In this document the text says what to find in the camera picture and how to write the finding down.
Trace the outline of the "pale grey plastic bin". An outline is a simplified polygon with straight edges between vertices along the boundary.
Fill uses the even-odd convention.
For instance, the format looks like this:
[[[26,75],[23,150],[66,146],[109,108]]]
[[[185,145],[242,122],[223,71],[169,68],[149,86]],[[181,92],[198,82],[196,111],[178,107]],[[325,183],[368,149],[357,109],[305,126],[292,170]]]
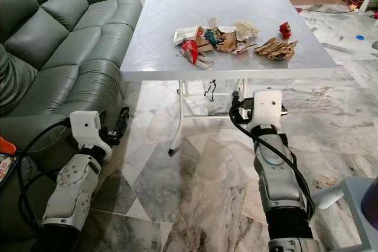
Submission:
[[[378,177],[347,177],[338,185],[313,193],[312,197],[319,209],[326,209],[344,198],[361,240],[361,244],[329,252],[378,252]]]

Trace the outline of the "tan crumpled paper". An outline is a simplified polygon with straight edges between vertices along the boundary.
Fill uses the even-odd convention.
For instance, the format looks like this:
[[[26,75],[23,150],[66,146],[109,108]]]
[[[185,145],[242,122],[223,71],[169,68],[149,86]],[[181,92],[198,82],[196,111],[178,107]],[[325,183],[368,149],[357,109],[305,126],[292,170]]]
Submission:
[[[231,53],[235,51],[238,46],[237,36],[235,32],[221,32],[217,31],[214,34],[215,48],[219,52]]]

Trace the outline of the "brown crumpled paper bag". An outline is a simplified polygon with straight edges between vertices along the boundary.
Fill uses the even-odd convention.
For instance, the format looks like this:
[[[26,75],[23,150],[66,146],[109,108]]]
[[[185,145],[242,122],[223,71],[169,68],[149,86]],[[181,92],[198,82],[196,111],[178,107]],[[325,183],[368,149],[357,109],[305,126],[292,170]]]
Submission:
[[[295,55],[295,47],[299,44],[298,41],[287,42],[278,41],[276,37],[272,37],[265,42],[261,47],[256,47],[254,52],[257,55],[267,56],[270,60],[282,61],[290,60]]]

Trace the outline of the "teal crumpled wrapper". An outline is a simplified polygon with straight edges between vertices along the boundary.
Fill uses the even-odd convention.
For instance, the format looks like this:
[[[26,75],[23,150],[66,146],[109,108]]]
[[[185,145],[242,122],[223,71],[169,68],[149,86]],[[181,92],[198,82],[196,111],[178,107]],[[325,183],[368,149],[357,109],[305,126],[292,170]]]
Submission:
[[[220,31],[218,28],[206,28],[204,30],[204,38],[208,41],[213,47],[215,47],[219,42],[222,42],[220,37]]]

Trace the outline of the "cream crumpled paper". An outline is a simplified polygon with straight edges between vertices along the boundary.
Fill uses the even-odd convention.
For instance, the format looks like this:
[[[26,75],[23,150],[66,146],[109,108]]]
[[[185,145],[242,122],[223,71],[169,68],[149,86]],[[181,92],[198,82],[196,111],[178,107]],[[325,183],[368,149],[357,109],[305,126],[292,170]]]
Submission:
[[[259,33],[259,29],[247,20],[235,20],[234,25],[236,27],[236,38],[238,41],[248,41]]]

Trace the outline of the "white and green box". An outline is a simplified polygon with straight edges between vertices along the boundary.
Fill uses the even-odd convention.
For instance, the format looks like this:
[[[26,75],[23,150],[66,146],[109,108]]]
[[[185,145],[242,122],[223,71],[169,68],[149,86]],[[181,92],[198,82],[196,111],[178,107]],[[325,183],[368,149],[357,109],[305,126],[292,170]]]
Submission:
[[[196,41],[197,37],[202,36],[204,28],[201,25],[187,28],[179,28],[174,32],[172,43],[174,45],[183,44],[186,41]]]

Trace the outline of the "red crumpled wrapper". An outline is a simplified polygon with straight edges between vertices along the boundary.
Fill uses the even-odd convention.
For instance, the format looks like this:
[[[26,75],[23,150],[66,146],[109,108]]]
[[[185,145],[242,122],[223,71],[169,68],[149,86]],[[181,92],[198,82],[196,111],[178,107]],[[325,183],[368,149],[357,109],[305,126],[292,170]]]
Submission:
[[[291,26],[289,25],[289,22],[284,22],[283,24],[280,25],[279,31],[281,34],[281,38],[284,41],[288,41],[289,38],[292,36],[292,29]]]

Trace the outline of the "white plastic folding table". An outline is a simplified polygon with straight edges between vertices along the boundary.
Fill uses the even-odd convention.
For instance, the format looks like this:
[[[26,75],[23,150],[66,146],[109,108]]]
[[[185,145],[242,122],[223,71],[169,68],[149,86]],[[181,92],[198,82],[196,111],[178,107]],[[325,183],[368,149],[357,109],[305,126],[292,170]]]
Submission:
[[[213,17],[222,25],[248,20],[259,31],[253,42],[278,36],[280,24],[287,22],[298,44],[295,55],[290,60],[272,61],[253,51],[238,55],[212,52],[213,70],[193,66],[174,44],[175,30],[208,26]],[[329,77],[335,67],[289,0],[146,0],[120,72],[124,80],[176,80],[181,130],[184,122],[193,118],[185,105],[189,80],[236,80],[240,95],[246,96],[251,78]]]

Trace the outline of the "grey-green leather sofa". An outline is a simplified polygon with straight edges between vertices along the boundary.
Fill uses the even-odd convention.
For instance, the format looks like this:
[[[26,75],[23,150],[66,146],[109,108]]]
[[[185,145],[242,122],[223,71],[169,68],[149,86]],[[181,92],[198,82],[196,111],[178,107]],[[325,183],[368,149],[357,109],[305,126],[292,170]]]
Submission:
[[[120,66],[142,11],[140,0],[0,0],[0,133],[16,146],[36,218],[45,214],[57,169],[79,148],[57,127],[75,111],[97,111],[114,130],[124,106]],[[0,252],[31,252],[16,176],[0,187]]]

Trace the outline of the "orange plastic object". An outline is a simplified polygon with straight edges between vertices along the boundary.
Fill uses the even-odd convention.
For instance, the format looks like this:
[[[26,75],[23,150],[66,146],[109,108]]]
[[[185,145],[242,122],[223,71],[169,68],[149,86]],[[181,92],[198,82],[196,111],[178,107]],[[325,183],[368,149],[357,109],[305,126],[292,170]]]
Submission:
[[[3,155],[15,155],[17,151],[13,143],[8,142],[3,137],[0,138],[0,153]]]

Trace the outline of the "colourful printed packet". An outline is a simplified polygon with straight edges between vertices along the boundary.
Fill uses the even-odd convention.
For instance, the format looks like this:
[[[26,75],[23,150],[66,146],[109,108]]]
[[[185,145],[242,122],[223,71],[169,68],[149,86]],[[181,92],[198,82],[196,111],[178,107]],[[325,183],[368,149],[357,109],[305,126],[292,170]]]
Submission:
[[[2,153],[2,160],[0,162],[0,187],[3,187],[8,180],[8,177],[16,168],[19,161],[19,156],[14,154]]]

